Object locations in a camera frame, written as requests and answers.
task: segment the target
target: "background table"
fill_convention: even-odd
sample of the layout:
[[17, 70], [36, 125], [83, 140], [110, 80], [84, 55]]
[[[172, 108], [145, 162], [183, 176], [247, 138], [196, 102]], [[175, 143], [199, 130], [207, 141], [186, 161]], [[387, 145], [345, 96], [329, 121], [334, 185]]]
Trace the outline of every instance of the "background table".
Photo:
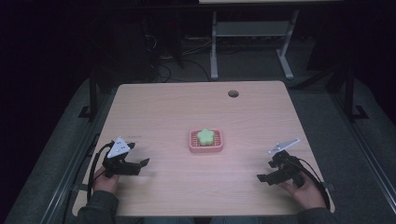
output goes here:
[[[239, 96], [230, 97], [229, 91]], [[221, 152], [189, 151], [189, 131], [202, 128], [222, 130]], [[308, 161], [321, 177], [279, 81], [122, 85], [96, 150], [118, 136], [136, 142], [127, 161], [150, 158], [139, 176], [120, 178], [119, 216], [295, 214], [301, 208], [288, 193], [261, 183], [256, 175], [274, 171], [268, 150], [276, 142], [296, 137], [301, 142], [288, 152]], [[86, 191], [81, 190], [73, 213], [85, 204]]]

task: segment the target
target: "green star-shaped object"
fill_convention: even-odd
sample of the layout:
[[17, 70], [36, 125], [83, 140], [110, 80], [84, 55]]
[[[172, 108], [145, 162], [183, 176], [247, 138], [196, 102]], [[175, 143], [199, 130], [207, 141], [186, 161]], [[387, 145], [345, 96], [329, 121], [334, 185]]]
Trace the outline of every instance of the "green star-shaped object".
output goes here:
[[211, 146], [213, 145], [213, 141], [215, 139], [215, 133], [208, 129], [202, 129], [197, 134], [199, 144], [202, 147]]

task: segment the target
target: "pink soap dish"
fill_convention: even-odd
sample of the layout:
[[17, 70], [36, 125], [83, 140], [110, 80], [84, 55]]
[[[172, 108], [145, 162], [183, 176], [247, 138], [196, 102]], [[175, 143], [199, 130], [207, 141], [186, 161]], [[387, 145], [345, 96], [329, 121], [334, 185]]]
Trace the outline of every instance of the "pink soap dish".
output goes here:
[[197, 134], [201, 130], [192, 130], [190, 131], [190, 151], [193, 153], [198, 152], [220, 152], [222, 150], [222, 134], [218, 129], [210, 129], [215, 133], [215, 139], [211, 146], [201, 147], [198, 141]]

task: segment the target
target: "person's left hand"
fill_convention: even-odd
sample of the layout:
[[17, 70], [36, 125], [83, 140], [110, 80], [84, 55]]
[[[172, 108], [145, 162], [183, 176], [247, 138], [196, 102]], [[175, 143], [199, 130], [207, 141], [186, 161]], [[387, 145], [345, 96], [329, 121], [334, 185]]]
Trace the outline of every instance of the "person's left hand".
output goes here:
[[108, 178], [105, 176], [104, 173], [105, 170], [106, 170], [105, 167], [102, 166], [93, 175], [93, 177], [96, 178], [92, 186], [93, 191], [104, 190], [112, 194], [115, 194], [117, 191], [117, 186], [119, 184], [120, 176], [113, 175], [110, 178]]

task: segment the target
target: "dark sleeve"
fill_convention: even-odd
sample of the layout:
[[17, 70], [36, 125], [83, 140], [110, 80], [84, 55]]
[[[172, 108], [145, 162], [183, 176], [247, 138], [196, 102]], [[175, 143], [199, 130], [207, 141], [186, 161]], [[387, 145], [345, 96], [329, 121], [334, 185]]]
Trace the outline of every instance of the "dark sleeve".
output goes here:
[[336, 224], [335, 216], [326, 208], [312, 208], [297, 215], [299, 224]]
[[87, 205], [79, 209], [78, 216], [73, 223], [116, 223], [118, 207], [119, 200], [114, 194], [97, 190], [93, 193]]

